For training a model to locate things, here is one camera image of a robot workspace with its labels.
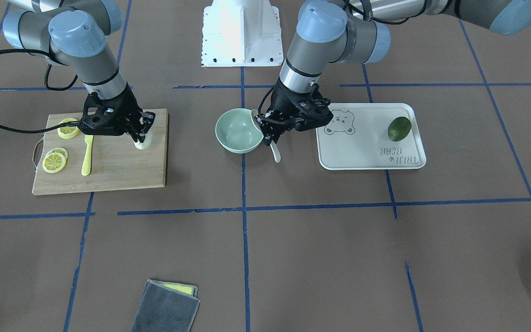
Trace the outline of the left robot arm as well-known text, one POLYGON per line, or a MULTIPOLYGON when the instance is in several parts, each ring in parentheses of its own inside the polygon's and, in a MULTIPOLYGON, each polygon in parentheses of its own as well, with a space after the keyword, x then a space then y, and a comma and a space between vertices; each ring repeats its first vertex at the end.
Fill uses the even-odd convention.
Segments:
POLYGON ((307 0, 279 78, 267 93, 271 104, 254 121, 267 146, 286 131, 306 131, 333 119, 318 80, 331 63, 375 63, 388 53, 389 25, 419 15, 445 14, 503 35, 531 24, 531 0, 307 0))

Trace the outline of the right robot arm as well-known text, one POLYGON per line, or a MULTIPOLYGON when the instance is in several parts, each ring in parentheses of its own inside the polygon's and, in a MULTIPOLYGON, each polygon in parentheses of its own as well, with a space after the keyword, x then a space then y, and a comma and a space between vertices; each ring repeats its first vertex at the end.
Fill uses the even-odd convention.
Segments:
POLYGON ((107 46, 107 36, 122 26, 119 6, 113 0, 14 0, 2 31, 10 50, 0 54, 39 55, 49 65, 70 67, 88 91, 75 126, 86 135, 128 134, 135 147, 146 149, 153 141, 154 112, 139 107, 107 46))

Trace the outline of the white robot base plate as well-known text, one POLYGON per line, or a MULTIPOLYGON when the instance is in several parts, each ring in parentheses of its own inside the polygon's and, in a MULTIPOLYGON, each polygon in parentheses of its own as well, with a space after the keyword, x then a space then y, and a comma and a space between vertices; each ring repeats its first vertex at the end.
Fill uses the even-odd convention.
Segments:
POLYGON ((214 0, 203 10, 201 65, 267 67, 284 61, 279 9, 269 0, 214 0))

